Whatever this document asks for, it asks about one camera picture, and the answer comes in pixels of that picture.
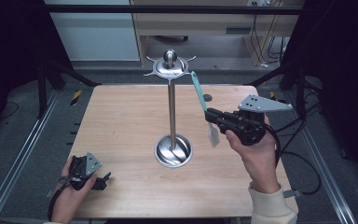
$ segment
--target white wall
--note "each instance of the white wall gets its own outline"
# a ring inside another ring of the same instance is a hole
[[[45,0],[48,4],[128,5],[129,0]],[[71,61],[139,61],[129,13],[50,13]]]

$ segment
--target gray floor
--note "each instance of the gray floor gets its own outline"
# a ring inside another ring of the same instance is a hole
[[[190,63],[190,68],[198,73],[201,84],[240,85],[263,76],[277,66],[277,64],[271,64],[269,68],[253,66],[241,37],[191,36],[187,42],[184,42],[181,38],[159,36],[150,39],[147,54],[151,58],[159,58],[168,48],[175,49],[183,58],[198,56]],[[95,81],[101,81],[103,84],[166,84],[166,80],[159,77],[143,76],[145,71],[151,69],[150,64],[144,67],[136,63],[101,63],[99,66],[92,63],[74,64],[79,73]],[[57,177],[70,153],[71,144],[76,139],[76,131],[92,94],[91,87],[67,75],[64,75],[64,79],[67,82],[64,90],[49,89],[48,91],[49,96],[52,97],[57,93],[57,101],[46,126],[40,136],[35,139],[32,152],[21,167],[21,175],[14,188],[10,190],[8,197],[5,198],[6,203],[0,208],[1,223],[40,223],[41,220],[46,220],[49,203],[46,191],[52,189],[57,182]],[[288,102],[293,100],[295,90],[281,92],[276,85],[279,79],[276,77],[258,87],[259,94],[269,97],[270,92],[274,91],[280,100]],[[191,83],[191,78],[183,77],[179,84],[181,83]],[[74,93],[78,90],[82,90],[79,101],[76,105],[70,105]],[[37,97],[37,85],[33,81],[13,90],[7,99],[9,103],[2,117],[8,117],[0,119],[0,187],[7,178],[10,167],[16,161],[28,135],[38,122],[36,119]],[[307,100],[307,107],[318,103],[317,97],[313,94]],[[295,114],[288,112],[269,113],[268,116],[274,128],[280,128],[296,117]],[[293,133],[296,127],[280,134]],[[337,140],[323,113],[320,113],[320,108],[310,112],[306,129],[290,143],[288,151],[296,152],[312,161],[310,145],[305,141],[306,130],[310,132],[358,223],[357,163],[342,159]],[[283,145],[289,137],[281,137]],[[316,187],[317,177],[305,162],[290,155],[283,155],[282,161],[293,188],[309,191]],[[324,187],[317,193],[304,195],[296,201],[299,206],[298,223],[341,223],[337,210],[331,203],[331,197]],[[248,218],[242,219],[242,223],[248,223],[248,221]]]

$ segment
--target metal pole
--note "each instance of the metal pole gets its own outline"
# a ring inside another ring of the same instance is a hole
[[[176,126],[175,126],[175,80],[168,85],[168,97],[170,104],[170,126],[171,126],[171,150],[176,149]]]

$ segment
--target left hand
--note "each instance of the left hand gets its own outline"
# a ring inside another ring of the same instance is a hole
[[[69,167],[72,163],[72,157],[66,162],[61,171],[61,176],[69,175]],[[81,205],[86,195],[90,192],[92,186],[97,179],[97,175],[92,175],[86,184],[80,190],[75,190],[71,185],[66,187],[56,203],[51,217],[52,222],[70,223],[72,218],[75,216],[78,207]]]

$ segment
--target right hand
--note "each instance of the right hand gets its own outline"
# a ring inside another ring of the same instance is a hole
[[[240,138],[231,130],[226,131],[232,149],[240,154],[246,171],[252,178],[252,189],[261,193],[275,193],[280,189],[275,165],[275,139],[266,132],[259,143],[244,146]]]

